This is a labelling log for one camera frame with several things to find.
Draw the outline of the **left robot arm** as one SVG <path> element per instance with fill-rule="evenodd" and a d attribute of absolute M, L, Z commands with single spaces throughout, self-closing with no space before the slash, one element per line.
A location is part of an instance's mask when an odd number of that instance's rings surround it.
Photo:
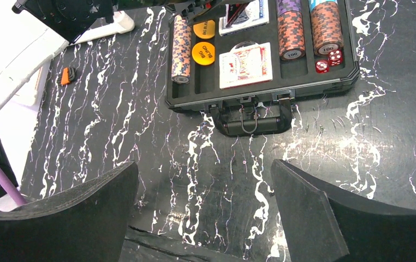
<path fill-rule="evenodd" d="M 125 137 L 142 132 L 149 120 L 137 112 L 154 96 L 136 97 L 148 84 L 154 91 L 156 54 L 169 52 L 170 13 L 146 8 L 131 13 L 136 29 L 64 48 L 41 73 L 30 52 L 61 41 L 29 14 L 16 15 L 0 1 L 0 136 L 19 186 L 22 178 L 47 174 L 35 194 L 45 197 L 72 182 L 84 182 L 131 160 L 137 148 Z"/>

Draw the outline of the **black poker set case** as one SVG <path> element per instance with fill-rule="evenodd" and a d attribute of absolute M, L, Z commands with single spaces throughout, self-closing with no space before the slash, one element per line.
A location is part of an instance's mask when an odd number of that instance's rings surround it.
<path fill-rule="evenodd" d="M 343 62 L 328 73 L 318 73 L 318 56 L 311 49 L 311 32 L 305 33 L 306 54 L 289 62 L 278 54 L 278 18 L 274 1 L 268 2 L 270 22 L 212 40 L 218 54 L 236 44 L 270 44 L 272 80 L 220 89 L 220 63 L 191 63 L 191 78 L 186 84 L 167 80 L 165 102 L 178 113 L 204 111 L 210 114 L 217 130 L 229 137 L 281 133 L 290 128 L 295 99 L 341 94 L 351 89 L 359 77 L 360 67 L 354 51 L 352 23 L 348 1 L 338 1 L 343 34 Z"/>

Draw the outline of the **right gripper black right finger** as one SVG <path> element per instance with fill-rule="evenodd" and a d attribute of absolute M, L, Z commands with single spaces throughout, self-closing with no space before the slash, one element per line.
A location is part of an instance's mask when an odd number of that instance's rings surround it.
<path fill-rule="evenodd" d="M 281 159 L 271 177 L 292 261 L 416 261 L 416 210 L 354 194 Z"/>

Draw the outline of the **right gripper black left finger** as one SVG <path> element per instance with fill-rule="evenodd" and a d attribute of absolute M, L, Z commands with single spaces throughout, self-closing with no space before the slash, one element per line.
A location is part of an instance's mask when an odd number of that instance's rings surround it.
<path fill-rule="evenodd" d="M 118 261 L 138 192 L 127 162 L 53 196 L 0 211 L 0 261 Z"/>

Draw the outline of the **orange poker chip stack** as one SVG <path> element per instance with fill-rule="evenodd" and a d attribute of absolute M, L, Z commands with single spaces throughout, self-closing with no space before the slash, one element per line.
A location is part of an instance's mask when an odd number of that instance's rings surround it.
<path fill-rule="evenodd" d="M 191 28 L 188 22 L 181 15 L 175 16 L 174 19 L 174 44 L 176 46 L 191 45 Z"/>

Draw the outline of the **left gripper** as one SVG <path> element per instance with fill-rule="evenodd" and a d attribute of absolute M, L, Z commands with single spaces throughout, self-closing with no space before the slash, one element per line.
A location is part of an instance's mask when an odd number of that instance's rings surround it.
<path fill-rule="evenodd" d="M 183 18 L 190 19 L 202 15 L 212 8 L 212 1 L 116 0 L 111 2 L 117 11 L 164 7 L 174 15 L 181 15 Z"/>

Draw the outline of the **red all-in triangle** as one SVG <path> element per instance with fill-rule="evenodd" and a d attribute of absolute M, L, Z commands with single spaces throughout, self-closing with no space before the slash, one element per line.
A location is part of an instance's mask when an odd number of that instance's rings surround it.
<path fill-rule="evenodd" d="M 234 22 L 240 17 L 242 12 L 247 8 L 249 2 L 242 4 L 228 4 L 225 17 L 225 28 L 230 28 Z"/>

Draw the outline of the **yellow big blind button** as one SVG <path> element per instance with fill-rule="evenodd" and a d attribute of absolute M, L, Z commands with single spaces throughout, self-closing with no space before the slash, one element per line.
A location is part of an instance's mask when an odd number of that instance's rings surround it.
<path fill-rule="evenodd" d="M 216 23 L 214 20 L 208 20 L 193 25 L 195 35 L 200 39 L 211 39 L 215 36 Z"/>
<path fill-rule="evenodd" d="M 213 64 L 216 59 L 215 46 L 206 41 L 196 43 L 192 47 L 192 58 L 197 64 L 202 66 Z"/>

